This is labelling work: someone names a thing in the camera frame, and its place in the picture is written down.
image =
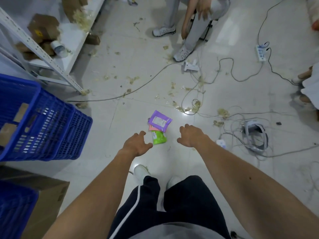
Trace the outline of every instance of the hand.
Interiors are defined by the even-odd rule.
[[[122,150],[130,152],[134,157],[138,157],[146,153],[150,148],[153,147],[152,143],[145,144],[144,135],[146,132],[141,131],[140,134],[134,133],[128,140],[125,141]]]
[[[206,20],[208,18],[208,14],[211,14],[211,2],[212,0],[199,0],[197,4],[198,20],[201,15],[203,15],[203,19]]]
[[[198,127],[188,124],[185,124],[185,127],[180,127],[180,133],[181,137],[177,139],[177,142],[189,148],[193,148],[198,139],[205,135]]]
[[[188,32],[186,30],[187,30],[187,24],[186,25],[183,24],[183,26],[181,28],[181,38],[183,40],[185,40],[188,36]]]

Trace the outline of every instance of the person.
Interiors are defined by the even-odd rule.
[[[201,129],[186,124],[180,132],[177,142],[198,151],[218,189],[254,239],[317,238],[319,218],[282,185],[215,144]],[[173,177],[164,194],[166,212],[157,211],[158,181],[138,165],[134,176],[144,183],[140,194],[135,188],[116,213],[133,159],[153,146],[145,144],[145,134],[141,131],[126,140],[43,239],[110,238],[135,203],[114,238],[230,238],[217,202],[198,176],[180,182]]]
[[[184,44],[173,56],[176,62],[184,61],[194,51],[197,41],[206,30],[209,22],[225,15],[230,5],[230,0],[166,0],[167,13],[164,25],[161,28],[154,29],[153,36],[161,37],[176,32],[175,19],[180,2],[187,5],[187,10],[181,29]],[[195,9],[197,9],[197,13],[188,34],[187,26]]]

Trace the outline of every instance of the shelf board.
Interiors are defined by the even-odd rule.
[[[83,7],[86,12],[91,14],[91,25],[93,25],[103,2],[104,0],[88,0],[88,5]],[[80,30],[76,24],[72,24],[68,22],[68,20],[66,23],[60,23],[59,29],[61,30],[61,43],[64,44],[66,48],[71,50],[72,53],[65,58],[55,57],[54,61],[58,66],[60,66],[62,69],[65,70],[65,72],[69,74],[88,33]],[[31,60],[29,61],[29,63],[31,65],[42,68],[50,68],[45,62],[40,59]]]

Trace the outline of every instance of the blue basket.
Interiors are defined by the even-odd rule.
[[[0,236],[19,239],[38,200],[38,192],[0,180]]]
[[[22,103],[29,106],[17,123],[13,120]],[[88,129],[71,124],[75,114],[90,123]],[[16,124],[17,129],[6,147],[0,147],[0,161],[49,161],[78,158],[92,119],[42,89],[37,82],[0,74],[0,128],[5,123]]]

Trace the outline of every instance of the green package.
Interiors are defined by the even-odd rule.
[[[164,143],[167,141],[165,133],[161,131],[152,131],[153,144]]]

